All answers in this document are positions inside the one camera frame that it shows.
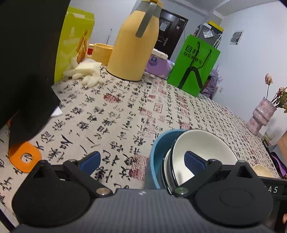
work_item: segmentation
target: pink vase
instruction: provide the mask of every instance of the pink vase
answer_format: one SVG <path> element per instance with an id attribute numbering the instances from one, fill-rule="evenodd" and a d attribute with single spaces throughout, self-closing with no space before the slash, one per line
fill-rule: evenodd
<path id="1" fill-rule="evenodd" d="M 265 97 L 253 111 L 253 117 L 246 124 L 251 133 L 257 135 L 261 127 L 266 126 L 277 108 Z"/>

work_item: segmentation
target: door handle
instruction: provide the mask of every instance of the door handle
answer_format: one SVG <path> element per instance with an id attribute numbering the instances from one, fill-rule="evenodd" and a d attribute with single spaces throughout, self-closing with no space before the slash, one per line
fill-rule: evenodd
<path id="1" fill-rule="evenodd" d="M 164 41 L 164 43 L 163 43 L 163 46 L 166 45 L 167 41 L 168 41 L 168 38 L 165 39 L 165 41 Z"/>

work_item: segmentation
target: dark brown door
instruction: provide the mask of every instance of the dark brown door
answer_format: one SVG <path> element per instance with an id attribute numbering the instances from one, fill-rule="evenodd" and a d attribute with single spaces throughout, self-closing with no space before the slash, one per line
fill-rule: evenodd
<path id="1" fill-rule="evenodd" d="M 160 30 L 155 48 L 168 55 L 170 59 L 188 19 L 162 9 Z"/>

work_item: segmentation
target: calligraphy tablecloth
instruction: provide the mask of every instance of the calligraphy tablecloth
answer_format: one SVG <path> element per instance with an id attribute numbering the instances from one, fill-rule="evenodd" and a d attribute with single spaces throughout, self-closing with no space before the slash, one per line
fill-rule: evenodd
<path id="1" fill-rule="evenodd" d="M 252 166 L 262 164 L 279 178 L 260 138 L 219 104 L 203 95 L 195 98 L 147 73 L 140 82 L 115 78 L 105 67 L 101 75 L 104 85 L 90 89 L 71 78 L 53 86 L 63 115 L 51 118 L 30 141 L 42 159 L 61 164 L 97 150 L 102 161 L 92 177 L 113 191 L 140 189 L 151 147 L 162 132 L 203 129 L 224 140 L 238 159 Z M 9 162 L 8 141 L 5 126 L 0 131 L 0 205 L 12 210 L 13 195 L 27 174 Z"/>

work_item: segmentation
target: orange ring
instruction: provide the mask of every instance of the orange ring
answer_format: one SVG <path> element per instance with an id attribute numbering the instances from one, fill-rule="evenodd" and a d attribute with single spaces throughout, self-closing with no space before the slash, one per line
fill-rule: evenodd
<path id="1" fill-rule="evenodd" d="M 22 161 L 22 156 L 24 154 L 30 154 L 32 160 L 29 163 Z M 42 159 L 40 151 L 30 144 L 29 142 L 24 142 L 22 144 L 17 144 L 10 147 L 8 151 L 8 157 L 10 162 L 20 171 L 28 173 L 33 167 Z"/>

